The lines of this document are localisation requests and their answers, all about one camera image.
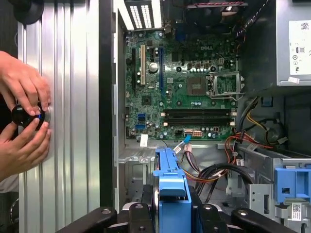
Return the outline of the person's right hand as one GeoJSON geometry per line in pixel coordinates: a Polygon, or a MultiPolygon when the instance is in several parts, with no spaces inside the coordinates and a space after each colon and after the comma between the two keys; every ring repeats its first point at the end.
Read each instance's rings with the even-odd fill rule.
{"type": "Polygon", "coordinates": [[[17,125],[8,124],[0,134],[0,180],[28,171],[47,157],[51,129],[44,122],[36,131],[39,119],[35,118],[15,139],[17,125]]]}

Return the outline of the person's left hand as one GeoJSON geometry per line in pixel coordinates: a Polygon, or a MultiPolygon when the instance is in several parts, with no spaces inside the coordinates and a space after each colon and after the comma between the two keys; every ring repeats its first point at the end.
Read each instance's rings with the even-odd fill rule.
{"type": "Polygon", "coordinates": [[[49,85],[39,72],[4,51],[0,52],[0,93],[10,110],[18,103],[31,116],[47,111],[52,100],[49,85]]]}

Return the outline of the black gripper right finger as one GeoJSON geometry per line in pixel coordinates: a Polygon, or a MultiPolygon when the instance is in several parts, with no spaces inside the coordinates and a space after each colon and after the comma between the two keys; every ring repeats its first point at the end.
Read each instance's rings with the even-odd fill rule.
{"type": "Polygon", "coordinates": [[[293,233],[294,230],[257,212],[238,208],[228,215],[216,205],[201,202],[194,187],[192,199],[191,231],[193,233],[293,233]]]}

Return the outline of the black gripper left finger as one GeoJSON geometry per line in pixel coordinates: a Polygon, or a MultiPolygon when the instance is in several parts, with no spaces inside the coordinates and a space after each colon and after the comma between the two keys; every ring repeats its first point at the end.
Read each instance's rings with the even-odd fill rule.
{"type": "Polygon", "coordinates": [[[120,213],[99,207],[58,230],[59,233],[154,233],[153,186],[144,185],[141,201],[124,205],[120,213]]]}

